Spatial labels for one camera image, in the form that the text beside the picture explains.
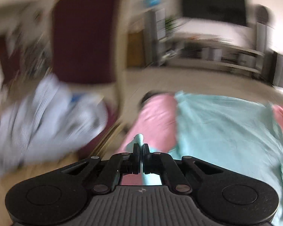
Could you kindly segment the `blue towel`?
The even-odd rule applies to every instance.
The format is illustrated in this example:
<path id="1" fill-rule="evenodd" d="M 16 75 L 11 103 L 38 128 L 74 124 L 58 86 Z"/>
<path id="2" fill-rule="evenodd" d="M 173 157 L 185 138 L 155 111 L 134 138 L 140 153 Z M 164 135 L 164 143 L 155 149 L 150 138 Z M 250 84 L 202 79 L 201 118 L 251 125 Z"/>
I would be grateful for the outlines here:
<path id="1" fill-rule="evenodd" d="M 80 102 L 85 102 L 88 99 L 88 94 L 87 93 L 74 93 L 71 97 L 70 103 L 71 104 L 76 104 Z"/>

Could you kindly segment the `grey striped garment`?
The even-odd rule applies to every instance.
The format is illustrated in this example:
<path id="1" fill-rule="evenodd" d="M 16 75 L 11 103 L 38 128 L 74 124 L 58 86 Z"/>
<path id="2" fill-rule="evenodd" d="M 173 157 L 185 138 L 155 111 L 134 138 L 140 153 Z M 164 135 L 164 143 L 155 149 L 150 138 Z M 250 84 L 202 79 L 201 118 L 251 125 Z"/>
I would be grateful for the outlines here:
<path id="1" fill-rule="evenodd" d="M 0 176 L 20 165 L 60 159 L 95 139 L 108 123 L 101 96 L 71 104 L 65 83 L 50 74 L 0 112 Z"/>

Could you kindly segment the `white tv console shelf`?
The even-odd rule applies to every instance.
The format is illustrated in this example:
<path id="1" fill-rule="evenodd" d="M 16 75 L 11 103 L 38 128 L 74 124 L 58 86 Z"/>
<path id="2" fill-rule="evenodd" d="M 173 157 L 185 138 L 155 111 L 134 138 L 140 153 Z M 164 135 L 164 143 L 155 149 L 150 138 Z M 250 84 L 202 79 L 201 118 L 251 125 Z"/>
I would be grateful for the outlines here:
<path id="1" fill-rule="evenodd" d="M 265 54 L 220 36 L 172 31 L 158 40 L 160 63 L 170 67 L 243 72 L 259 79 Z"/>

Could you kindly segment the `maroon gold-framed banquet chair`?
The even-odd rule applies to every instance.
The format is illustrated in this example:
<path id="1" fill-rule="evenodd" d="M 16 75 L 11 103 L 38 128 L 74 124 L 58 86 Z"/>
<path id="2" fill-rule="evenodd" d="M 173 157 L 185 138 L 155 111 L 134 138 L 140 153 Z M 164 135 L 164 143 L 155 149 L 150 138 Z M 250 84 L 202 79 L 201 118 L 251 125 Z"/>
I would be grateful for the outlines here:
<path id="1" fill-rule="evenodd" d="M 51 16 L 52 69 L 65 83 L 114 87 L 105 101 L 105 129 L 78 151 L 80 159 L 102 156 L 123 129 L 124 69 L 129 0 L 56 0 Z"/>

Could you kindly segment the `black television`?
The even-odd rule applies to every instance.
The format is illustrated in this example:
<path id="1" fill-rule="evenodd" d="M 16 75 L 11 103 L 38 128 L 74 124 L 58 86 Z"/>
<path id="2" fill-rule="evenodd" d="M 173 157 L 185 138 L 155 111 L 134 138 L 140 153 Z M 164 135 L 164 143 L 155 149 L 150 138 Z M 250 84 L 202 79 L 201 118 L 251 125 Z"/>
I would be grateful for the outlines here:
<path id="1" fill-rule="evenodd" d="M 182 16 L 247 26 L 245 0 L 181 0 Z"/>

